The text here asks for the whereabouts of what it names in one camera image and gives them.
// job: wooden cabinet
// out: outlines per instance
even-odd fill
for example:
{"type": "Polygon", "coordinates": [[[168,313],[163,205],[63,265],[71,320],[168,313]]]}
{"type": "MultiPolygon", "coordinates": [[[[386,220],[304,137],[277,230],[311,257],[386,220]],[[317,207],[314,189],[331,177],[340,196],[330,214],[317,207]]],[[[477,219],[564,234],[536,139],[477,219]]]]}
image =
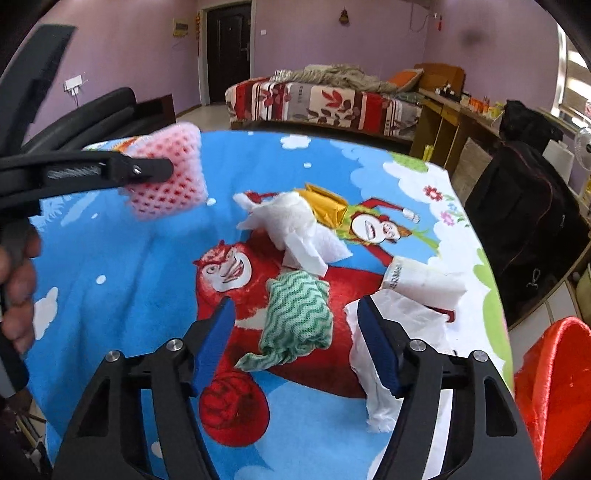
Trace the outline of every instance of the wooden cabinet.
{"type": "Polygon", "coordinates": [[[498,140],[498,134],[479,115],[433,92],[419,92],[426,98],[410,156],[422,158],[425,146],[433,145],[430,162],[445,168],[451,177],[469,137],[485,146],[498,140]]]}

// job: white fan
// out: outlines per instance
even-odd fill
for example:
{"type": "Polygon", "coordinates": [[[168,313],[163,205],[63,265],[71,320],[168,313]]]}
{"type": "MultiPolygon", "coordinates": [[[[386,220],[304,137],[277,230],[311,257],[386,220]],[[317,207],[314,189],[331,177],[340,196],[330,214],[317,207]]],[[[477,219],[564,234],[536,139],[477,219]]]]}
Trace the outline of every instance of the white fan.
{"type": "Polygon", "coordinates": [[[583,184],[577,185],[577,193],[583,194],[591,174],[591,127],[582,128],[574,138],[574,157],[577,162],[586,170],[587,175],[583,184]]]}

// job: orange pillow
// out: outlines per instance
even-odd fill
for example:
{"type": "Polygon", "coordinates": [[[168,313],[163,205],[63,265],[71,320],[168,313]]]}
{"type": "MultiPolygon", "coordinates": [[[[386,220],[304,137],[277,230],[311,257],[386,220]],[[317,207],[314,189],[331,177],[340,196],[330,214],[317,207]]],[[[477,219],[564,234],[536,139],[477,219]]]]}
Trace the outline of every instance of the orange pillow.
{"type": "Polygon", "coordinates": [[[409,92],[417,84],[423,74],[423,69],[408,69],[398,72],[388,81],[398,86],[399,92],[409,92]]]}

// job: red floral bedspread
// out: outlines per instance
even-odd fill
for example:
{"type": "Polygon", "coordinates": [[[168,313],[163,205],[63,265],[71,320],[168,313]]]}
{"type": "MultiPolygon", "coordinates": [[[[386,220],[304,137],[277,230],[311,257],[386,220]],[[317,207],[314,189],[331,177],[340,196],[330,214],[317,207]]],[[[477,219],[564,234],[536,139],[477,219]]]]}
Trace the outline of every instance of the red floral bedspread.
{"type": "Polygon", "coordinates": [[[280,120],[326,124],[387,137],[412,139],[421,108],[377,93],[268,78],[226,91],[230,121],[280,120]]]}

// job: electrical box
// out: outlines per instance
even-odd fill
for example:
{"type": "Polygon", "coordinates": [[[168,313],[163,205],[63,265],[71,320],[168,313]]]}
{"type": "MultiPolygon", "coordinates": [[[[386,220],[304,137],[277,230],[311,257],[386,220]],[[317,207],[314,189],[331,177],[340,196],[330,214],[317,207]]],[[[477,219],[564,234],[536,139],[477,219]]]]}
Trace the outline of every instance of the electrical box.
{"type": "Polygon", "coordinates": [[[189,34],[189,22],[187,20],[173,19],[173,37],[184,37],[189,34]]]}
{"type": "Polygon", "coordinates": [[[76,77],[72,77],[69,80],[66,80],[64,82],[64,91],[68,91],[68,90],[73,90],[76,87],[79,87],[80,85],[82,85],[82,83],[84,83],[82,81],[82,75],[78,75],[76,77]]]}

